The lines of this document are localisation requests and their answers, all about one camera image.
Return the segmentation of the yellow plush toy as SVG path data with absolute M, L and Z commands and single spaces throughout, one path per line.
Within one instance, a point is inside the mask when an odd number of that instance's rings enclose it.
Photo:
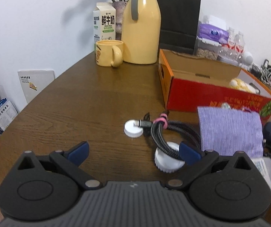
M 245 83 L 241 79 L 237 79 L 237 78 L 232 79 L 229 83 L 229 87 L 232 89 L 239 90 L 239 91 L 244 91 L 247 93 L 256 94 L 255 88 L 252 87 L 251 85 Z

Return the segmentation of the small white bottle cap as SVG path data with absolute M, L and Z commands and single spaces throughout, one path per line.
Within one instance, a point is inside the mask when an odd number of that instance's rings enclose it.
M 135 125 L 136 120 L 131 119 L 124 124 L 124 133 L 130 138 L 138 138 L 143 134 L 143 128 Z

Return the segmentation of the purple knitted cloth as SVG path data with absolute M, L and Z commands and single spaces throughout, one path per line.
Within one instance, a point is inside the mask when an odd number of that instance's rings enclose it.
M 202 150 L 230 156 L 244 151 L 250 158 L 263 156 L 262 122 L 257 112 L 198 107 Z

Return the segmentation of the black paper bag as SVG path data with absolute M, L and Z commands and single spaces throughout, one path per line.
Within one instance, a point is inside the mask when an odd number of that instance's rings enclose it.
M 193 54 L 201 0 L 157 0 L 161 12 L 159 48 Z

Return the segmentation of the clear seed container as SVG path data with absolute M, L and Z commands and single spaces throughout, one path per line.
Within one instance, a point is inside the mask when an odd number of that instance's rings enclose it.
M 216 61 L 221 46 L 222 45 L 216 41 L 197 36 L 194 54 L 200 58 L 207 58 Z

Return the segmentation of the purple tissue pack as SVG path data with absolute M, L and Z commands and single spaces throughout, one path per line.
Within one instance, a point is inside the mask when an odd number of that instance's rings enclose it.
M 227 44 L 229 32 L 210 24 L 199 24 L 197 37 L 212 40 L 220 44 Z

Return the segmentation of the water bottle left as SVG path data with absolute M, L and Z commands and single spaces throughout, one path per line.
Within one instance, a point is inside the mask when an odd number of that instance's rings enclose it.
M 235 50 L 235 33 L 234 33 L 234 29 L 232 27 L 229 27 L 229 29 L 227 30 L 227 32 L 229 33 L 229 38 L 227 40 L 227 43 L 225 45 L 226 48 L 230 49 L 230 50 Z

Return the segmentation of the water bottle middle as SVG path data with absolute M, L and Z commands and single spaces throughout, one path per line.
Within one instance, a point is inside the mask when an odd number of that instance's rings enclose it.
M 235 41 L 234 50 L 238 54 L 242 54 L 245 48 L 244 34 L 241 31 L 239 31 L 238 34 L 235 35 L 234 41 Z

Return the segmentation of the iridescent ball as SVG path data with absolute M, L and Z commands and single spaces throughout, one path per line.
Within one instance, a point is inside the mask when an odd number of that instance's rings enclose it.
M 223 108 L 223 109 L 231 109 L 231 106 L 228 103 L 222 103 L 221 108 Z

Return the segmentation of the large white ribbed cap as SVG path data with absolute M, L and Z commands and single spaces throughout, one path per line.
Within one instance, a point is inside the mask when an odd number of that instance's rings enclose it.
M 178 160 L 170 157 L 157 148 L 154 153 L 154 163 L 156 167 L 164 173 L 173 173 L 181 169 L 185 162 L 183 160 Z

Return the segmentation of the blue white paper box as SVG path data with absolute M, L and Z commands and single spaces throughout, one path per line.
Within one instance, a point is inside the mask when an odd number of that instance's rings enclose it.
M 18 112 L 11 101 L 6 98 L 0 100 L 0 134 L 6 130 L 17 115 Z

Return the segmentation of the white robot figurine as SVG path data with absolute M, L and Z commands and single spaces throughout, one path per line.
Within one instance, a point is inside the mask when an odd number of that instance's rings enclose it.
M 240 55 L 240 63 L 239 66 L 247 71 L 250 70 L 251 65 L 253 64 L 253 55 L 248 52 L 248 51 L 244 51 L 241 55 Z

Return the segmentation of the white milk carton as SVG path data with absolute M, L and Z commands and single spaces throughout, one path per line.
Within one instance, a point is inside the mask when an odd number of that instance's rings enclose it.
M 99 2 L 93 11 L 94 48 L 98 41 L 115 40 L 116 10 L 112 3 Z

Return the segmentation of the red cardboard pumpkin box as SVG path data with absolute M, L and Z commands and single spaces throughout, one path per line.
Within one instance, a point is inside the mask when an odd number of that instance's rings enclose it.
M 262 122 L 271 116 L 271 91 L 248 71 L 219 61 L 161 49 L 158 72 L 165 108 L 196 112 L 197 107 L 249 108 L 259 113 Z M 256 94 L 229 87 L 237 78 L 255 88 Z

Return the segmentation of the yellow thermos jug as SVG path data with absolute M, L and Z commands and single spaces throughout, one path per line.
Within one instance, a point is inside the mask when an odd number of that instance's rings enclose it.
M 123 14 L 123 61 L 150 65 L 158 58 L 161 12 L 157 0 L 128 0 Z

